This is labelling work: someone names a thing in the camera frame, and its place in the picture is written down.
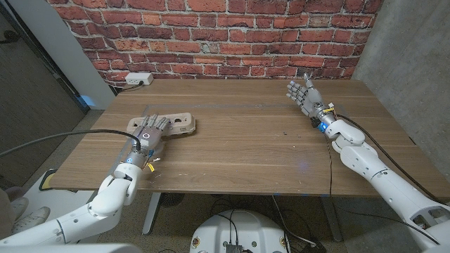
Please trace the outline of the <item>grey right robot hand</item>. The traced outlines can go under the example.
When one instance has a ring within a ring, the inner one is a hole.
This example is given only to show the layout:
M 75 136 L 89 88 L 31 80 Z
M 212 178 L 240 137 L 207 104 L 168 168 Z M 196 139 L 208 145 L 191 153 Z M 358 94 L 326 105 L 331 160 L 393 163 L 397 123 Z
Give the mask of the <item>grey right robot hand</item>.
M 303 79 L 305 81 L 304 86 L 290 81 L 287 85 L 288 93 L 286 96 L 300 107 L 303 114 L 308 116 L 313 128 L 324 132 L 336 121 L 334 109 L 323 102 L 320 92 L 313 85 L 310 74 L 304 73 Z

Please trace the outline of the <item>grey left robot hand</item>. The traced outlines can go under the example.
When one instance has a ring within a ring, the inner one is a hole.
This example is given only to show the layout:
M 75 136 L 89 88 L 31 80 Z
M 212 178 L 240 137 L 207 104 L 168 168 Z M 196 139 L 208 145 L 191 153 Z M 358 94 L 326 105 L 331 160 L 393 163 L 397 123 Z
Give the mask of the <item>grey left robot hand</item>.
M 137 142 L 132 141 L 131 151 L 126 156 L 124 163 L 144 168 L 145 163 L 155 153 L 169 123 L 168 117 L 158 119 L 158 114 L 146 116 L 133 132 L 141 144 L 141 149 L 138 150 Z

